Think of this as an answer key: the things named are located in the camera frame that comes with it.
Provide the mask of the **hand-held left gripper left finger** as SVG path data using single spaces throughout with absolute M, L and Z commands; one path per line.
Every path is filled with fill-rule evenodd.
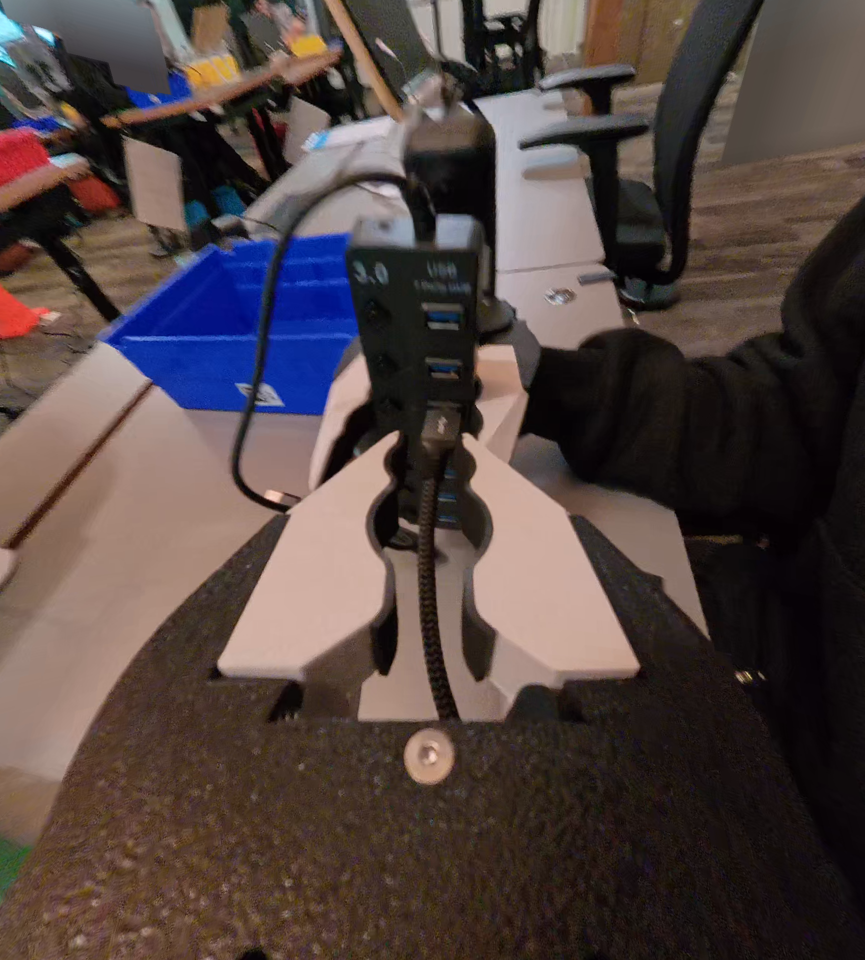
M 293 508 L 217 660 L 224 679 L 294 682 L 309 714 L 432 721 L 416 559 L 381 539 L 399 527 L 381 438 Z

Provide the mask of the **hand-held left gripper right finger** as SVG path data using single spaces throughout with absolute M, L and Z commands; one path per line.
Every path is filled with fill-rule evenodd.
M 462 574 L 461 649 L 472 721 L 500 722 L 527 688 L 635 677 L 640 661 L 586 549 L 592 525 L 478 439 L 455 451 Z

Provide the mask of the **black usb hub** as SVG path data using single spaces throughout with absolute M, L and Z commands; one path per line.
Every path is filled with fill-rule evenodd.
M 411 216 L 359 219 L 346 248 L 358 338 L 378 435 L 401 434 L 394 461 L 399 516 L 416 525 L 424 479 L 421 435 L 430 407 L 454 408 L 462 432 L 483 417 L 476 373 L 483 226 L 466 214 L 439 214 L 430 239 Z

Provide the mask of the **person's right forearm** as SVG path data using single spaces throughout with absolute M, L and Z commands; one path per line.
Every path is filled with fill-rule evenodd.
M 855 370 L 814 330 L 688 358 L 621 329 L 540 357 L 522 433 L 583 481 L 749 534 L 804 526 L 829 496 Z

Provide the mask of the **person in black sleeve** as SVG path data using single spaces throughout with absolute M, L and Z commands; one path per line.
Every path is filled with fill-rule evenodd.
M 735 646 L 865 916 L 865 194 L 786 290 L 780 330 L 686 360 L 687 513 L 764 534 L 775 608 Z

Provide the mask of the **blue plastic bin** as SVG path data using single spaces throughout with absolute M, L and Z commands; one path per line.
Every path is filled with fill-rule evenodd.
M 278 281 L 260 413 L 320 416 L 357 335 L 348 234 L 293 239 Z M 207 246 L 101 334 L 177 405 L 240 413 L 255 366 L 271 239 Z

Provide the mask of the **black desk mount post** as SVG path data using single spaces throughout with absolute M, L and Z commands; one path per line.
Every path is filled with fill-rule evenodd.
M 515 311 L 498 299 L 497 253 L 497 141 L 484 114 L 464 103 L 440 117 L 418 119 L 405 134 L 402 146 L 405 174 L 424 186 L 439 214 L 467 215 L 484 234 L 485 254 L 477 314 L 481 344 L 499 342 L 515 322 Z

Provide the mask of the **black mesh office chair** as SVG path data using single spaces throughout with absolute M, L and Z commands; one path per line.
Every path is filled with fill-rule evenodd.
M 688 262 L 694 167 L 716 99 L 748 40 L 762 1 L 698 2 L 651 119 L 613 110 L 613 90 L 636 75 L 628 64 L 570 69 L 544 78 L 543 92 L 576 90 L 594 114 L 529 134 L 521 150 L 566 146 L 588 160 L 586 179 L 604 266 L 620 302 L 637 312 L 679 300 Z M 619 146 L 651 135 L 652 184 L 619 173 Z

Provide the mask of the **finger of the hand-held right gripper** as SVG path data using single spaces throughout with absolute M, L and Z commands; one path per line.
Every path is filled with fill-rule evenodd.
M 528 405 L 515 349 L 489 344 L 478 349 L 475 373 L 481 391 L 475 410 L 481 425 L 478 442 L 502 462 L 511 462 Z
M 345 348 L 333 374 L 308 468 L 313 492 L 381 438 L 403 430 L 394 400 L 377 399 L 360 338 Z

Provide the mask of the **hanging white paper sheet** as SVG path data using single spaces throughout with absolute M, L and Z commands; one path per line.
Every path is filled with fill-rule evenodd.
M 145 141 L 122 138 L 132 212 L 138 222 L 185 234 L 185 198 L 181 159 L 173 151 Z

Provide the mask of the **long wooden table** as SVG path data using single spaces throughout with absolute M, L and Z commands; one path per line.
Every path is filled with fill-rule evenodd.
M 341 52 L 328 48 L 326 51 L 305 57 L 275 54 L 268 63 L 240 74 L 236 79 L 222 84 L 200 88 L 185 99 L 154 105 L 147 108 L 133 106 L 129 109 L 108 114 L 101 124 L 112 130 L 121 130 L 175 117 L 201 114 L 256 91 L 267 90 L 272 84 L 280 83 L 287 87 L 299 87 L 324 74 L 336 66 Z

